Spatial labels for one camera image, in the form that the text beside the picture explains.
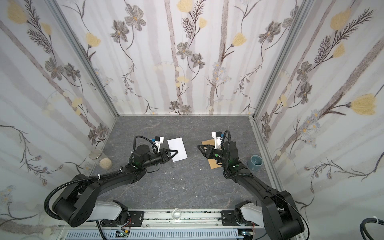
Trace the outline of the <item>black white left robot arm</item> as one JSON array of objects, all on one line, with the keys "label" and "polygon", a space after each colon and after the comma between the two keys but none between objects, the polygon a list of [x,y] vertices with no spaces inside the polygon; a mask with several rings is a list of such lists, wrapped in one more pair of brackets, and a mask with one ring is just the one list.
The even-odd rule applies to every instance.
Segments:
[{"label": "black white left robot arm", "polygon": [[119,170],[97,176],[79,174],[52,190],[44,201],[44,210],[53,219],[78,227],[91,220],[99,195],[123,185],[138,182],[147,168],[165,164],[179,151],[162,148],[154,153],[148,145],[132,151],[128,164]]}]

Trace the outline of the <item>aluminium corner frame post left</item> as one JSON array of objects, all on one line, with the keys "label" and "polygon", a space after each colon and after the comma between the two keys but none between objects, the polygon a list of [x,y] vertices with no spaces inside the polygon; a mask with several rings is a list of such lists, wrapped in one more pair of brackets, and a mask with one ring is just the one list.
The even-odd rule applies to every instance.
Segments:
[{"label": "aluminium corner frame post left", "polygon": [[72,46],[72,49],[75,51],[78,59],[82,63],[83,67],[86,69],[87,73],[90,75],[94,85],[96,86],[96,89],[99,91],[100,95],[102,96],[104,102],[106,103],[110,113],[112,116],[116,119],[119,117],[119,113],[116,110],[115,106],[113,105],[113,102],[109,98],[109,95],[105,88],[103,87],[103,84],[99,77],[97,76],[91,61],[89,60],[86,51],[84,50],[83,46],[81,45],[78,37],[72,30],[71,26],[69,25],[67,19],[65,18],[63,12],[61,11],[59,4],[57,1],[48,1],[45,0],[46,5],[48,6],[51,14],[53,15],[54,19],[58,23],[59,27],[63,31],[65,37],[69,41],[70,45]]}]

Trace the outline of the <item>tan paper envelope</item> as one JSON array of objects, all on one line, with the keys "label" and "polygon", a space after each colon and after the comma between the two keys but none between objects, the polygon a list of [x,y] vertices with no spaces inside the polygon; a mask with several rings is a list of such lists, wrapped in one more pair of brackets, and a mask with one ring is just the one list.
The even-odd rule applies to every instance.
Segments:
[{"label": "tan paper envelope", "polygon": [[[211,146],[213,146],[213,148],[215,148],[215,140],[214,139],[202,141],[201,143],[202,143],[202,145],[211,145]],[[221,164],[217,163],[215,153],[213,153],[211,155],[211,157],[208,158],[208,162],[209,162],[209,166],[212,170],[220,168],[222,166]]]}]

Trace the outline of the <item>beige round ball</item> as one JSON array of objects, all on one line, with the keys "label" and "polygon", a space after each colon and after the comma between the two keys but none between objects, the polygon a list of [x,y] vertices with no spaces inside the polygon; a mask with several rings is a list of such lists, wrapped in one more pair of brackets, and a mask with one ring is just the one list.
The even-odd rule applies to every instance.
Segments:
[{"label": "beige round ball", "polygon": [[113,162],[109,158],[103,158],[99,161],[99,165],[104,170],[109,170],[113,166]]}]

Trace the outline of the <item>teal ceramic cup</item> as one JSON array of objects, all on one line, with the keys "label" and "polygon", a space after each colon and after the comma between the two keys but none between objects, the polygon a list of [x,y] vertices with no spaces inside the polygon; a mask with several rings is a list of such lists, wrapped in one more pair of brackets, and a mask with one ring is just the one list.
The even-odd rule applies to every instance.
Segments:
[{"label": "teal ceramic cup", "polygon": [[264,161],[259,155],[252,155],[247,162],[247,166],[251,171],[258,171],[263,165]]}]

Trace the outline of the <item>blue bordered floral letter paper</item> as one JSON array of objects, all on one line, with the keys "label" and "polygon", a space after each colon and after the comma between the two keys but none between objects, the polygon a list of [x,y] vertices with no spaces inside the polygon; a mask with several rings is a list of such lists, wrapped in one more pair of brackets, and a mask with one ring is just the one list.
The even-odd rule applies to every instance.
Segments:
[{"label": "blue bordered floral letter paper", "polygon": [[179,153],[172,159],[173,162],[186,160],[188,158],[182,138],[168,140],[170,150],[177,150]]}]

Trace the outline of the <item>aluminium corner frame post right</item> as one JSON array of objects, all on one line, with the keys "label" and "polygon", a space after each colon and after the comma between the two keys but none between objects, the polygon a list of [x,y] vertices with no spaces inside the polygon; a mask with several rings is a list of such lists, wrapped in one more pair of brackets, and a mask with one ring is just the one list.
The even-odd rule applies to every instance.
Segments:
[{"label": "aluminium corner frame post right", "polygon": [[268,95],[272,91],[272,87],[275,84],[275,81],[277,79],[278,74],[280,73],[280,70],[282,69],[282,66],[284,65],[284,62],[288,58],[288,55],[290,51],[293,48],[293,45],[295,43],[296,38],[299,36],[299,32],[301,27],[306,21],[306,18],[312,8],[312,5],[315,1],[308,0],[303,1],[302,6],[299,8],[296,18],[293,21],[292,27],[289,31],[289,34],[287,35],[287,38],[284,42],[284,45],[278,55],[278,58],[274,64],[274,67],[272,68],[271,74],[267,80],[267,83],[262,91],[261,97],[259,99],[259,102],[256,106],[256,109],[252,115],[252,119],[255,119],[257,115],[262,111],[263,105],[267,101]]}]

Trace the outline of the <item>clear glass dome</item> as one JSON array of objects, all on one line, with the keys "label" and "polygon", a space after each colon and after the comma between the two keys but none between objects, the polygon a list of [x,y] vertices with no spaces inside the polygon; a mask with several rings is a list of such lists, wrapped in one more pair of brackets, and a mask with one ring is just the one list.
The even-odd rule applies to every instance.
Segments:
[{"label": "clear glass dome", "polygon": [[182,211],[178,208],[175,208],[171,212],[171,216],[173,220],[179,220],[181,218]]}]

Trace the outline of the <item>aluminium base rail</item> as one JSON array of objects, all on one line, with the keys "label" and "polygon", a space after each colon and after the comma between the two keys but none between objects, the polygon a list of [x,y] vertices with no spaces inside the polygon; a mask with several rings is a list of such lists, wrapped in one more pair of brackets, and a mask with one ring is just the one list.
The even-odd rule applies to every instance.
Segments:
[{"label": "aluminium base rail", "polygon": [[[241,206],[248,204],[248,202],[243,202],[240,205],[236,206],[234,210],[223,210],[221,211],[221,216],[217,218],[217,221],[222,222],[223,226],[245,226],[248,222],[243,219],[241,215],[240,208]],[[251,204],[251,208],[247,210],[249,213],[255,208],[256,205]],[[193,220],[203,220],[206,219],[206,215],[209,211],[182,211],[181,218],[179,220],[173,220],[171,212],[160,212],[154,217],[156,220],[160,219],[169,219],[171,222],[180,222],[180,221],[193,221]],[[142,226],[143,220],[149,219],[149,213],[144,211],[130,211],[126,206],[120,206],[119,203],[115,202],[96,202],[96,211],[92,213],[91,220],[98,221],[102,220],[106,226],[125,226],[128,223],[132,223],[134,226]]]}]

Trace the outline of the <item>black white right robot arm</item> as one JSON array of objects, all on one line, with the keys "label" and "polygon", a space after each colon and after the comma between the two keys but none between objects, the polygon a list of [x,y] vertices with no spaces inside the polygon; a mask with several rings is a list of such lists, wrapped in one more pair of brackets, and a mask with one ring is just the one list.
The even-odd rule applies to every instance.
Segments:
[{"label": "black white right robot arm", "polygon": [[279,192],[258,179],[239,160],[236,142],[226,143],[228,146],[223,149],[212,145],[198,145],[197,148],[204,157],[222,165],[226,179],[244,187],[260,201],[261,206],[255,206],[249,213],[250,203],[241,206],[243,219],[263,227],[272,240],[289,240],[303,233],[308,224],[297,210],[292,195],[287,191]]}]

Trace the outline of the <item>aluminium corner frame post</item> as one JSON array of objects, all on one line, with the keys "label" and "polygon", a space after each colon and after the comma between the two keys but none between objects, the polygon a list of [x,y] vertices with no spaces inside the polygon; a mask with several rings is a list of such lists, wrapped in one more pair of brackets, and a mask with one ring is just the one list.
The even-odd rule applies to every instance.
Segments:
[{"label": "aluminium corner frame post", "polygon": [[86,69],[87,73],[90,75],[94,85],[96,86],[96,89],[99,91],[100,95],[102,96],[104,102],[106,103],[110,113],[112,116],[116,119],[119,117],[119,113],[116,110],[115,106],[113,105],[113,102],[109,98],[109,95],[105,88],[103,87],[103,84],[99,77],[97,76],[91,61],[89,60],[86,51],[84,50],[83,46],[81,45],[78,37],[72,30],[71,26],[69,25],[67,19],[65,18],[63,12],[61,11],[59,4],[57,1],[48,1],[45,0],[46,5],[48,6],[51,14],[53,15],[54,19],[58,23],[59,27],[63,31],[65,37],[69,41],[70,45],[72,46],[72,49],[75,51],[78,59],[82,63],[83,67]]},{"label": "aluminium corner frame post", "polygon": [[284,42],[284,45],[278,55],[278,58],[274,64],[274,67],[272,68],[271,74],[267,80],[267,83],[262,91],[261,97],[259,99],[259,102],[256,106],[256,109],[252,115],[252,119],[255,119],[257,115],[262,111],[263,105],[267,101],[268,95],[272,91],[272,87],[275,84],[275,81],[277,79],[278,74],[280,73],[280,70],[282,69],[282,66],[284,65],[284,62],[288,58],[288,55],[290,51],[293,48],[293,45],[295,43],[296,38],[299,36],[299,32],[301,27],[306,21],[306,18],[312,8],[312,5],[315,1],[308,0],[303,1],[302,6],[299,8],[296,18],[293,21],[292,27],[289,31],[289,34],[287,35],[287,38]]}]

